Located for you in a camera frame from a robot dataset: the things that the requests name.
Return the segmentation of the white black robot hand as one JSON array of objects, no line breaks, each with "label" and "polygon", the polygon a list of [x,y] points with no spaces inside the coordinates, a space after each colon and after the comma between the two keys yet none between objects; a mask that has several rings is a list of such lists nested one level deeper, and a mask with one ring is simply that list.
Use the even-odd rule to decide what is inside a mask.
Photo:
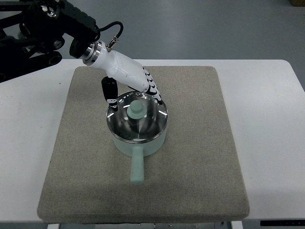
[{"label": "white black robot hand", "polygon": [[118,110],[117,83],[152,96],[158,104],[163,103],[152,75],[137,61],[120,52],[111,51],[104,42],[92,43],[82,60],[87,66],[106,72],[106,77],[102,79],[102,91],[109,107],[114,111]]}]

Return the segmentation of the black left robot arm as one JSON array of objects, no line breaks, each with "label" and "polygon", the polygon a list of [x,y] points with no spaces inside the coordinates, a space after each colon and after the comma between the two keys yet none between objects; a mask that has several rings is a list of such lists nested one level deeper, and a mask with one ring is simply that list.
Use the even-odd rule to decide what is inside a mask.
[{"label": "black left robot arm", "polygon": [[0,20],[1,82],[58,64],[65,34],[75,58],[100,37],[95,19],[67,0],[1,1],[0,10],[16,12]]}]

